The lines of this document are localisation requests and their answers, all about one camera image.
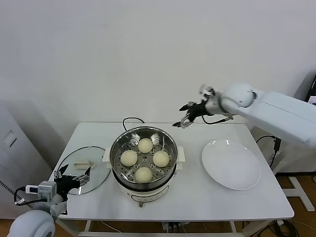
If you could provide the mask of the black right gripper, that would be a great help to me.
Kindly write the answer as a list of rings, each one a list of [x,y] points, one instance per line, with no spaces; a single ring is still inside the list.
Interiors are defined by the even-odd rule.
[[[175,122],[172,126],[179,128],[187,128],[192,123],[194,123],[195,118],[206,115],[205,102],[195,103],[189,101],[187,104],[183,105],[179,111],[190,110],[190,115],[185,115],[180,121]]]

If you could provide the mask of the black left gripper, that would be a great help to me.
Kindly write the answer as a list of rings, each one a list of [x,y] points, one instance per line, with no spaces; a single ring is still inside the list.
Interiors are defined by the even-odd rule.
[[[66,164],[54,171],[54,182],[57,184],[57,194],[59,194],[63,200],[68,199],[68,193],[71,189],[77,189],[90,180],[91,167],[89,167],[82,175],[76,177],[70,175],[63,176],[68,166],[69,165]]]

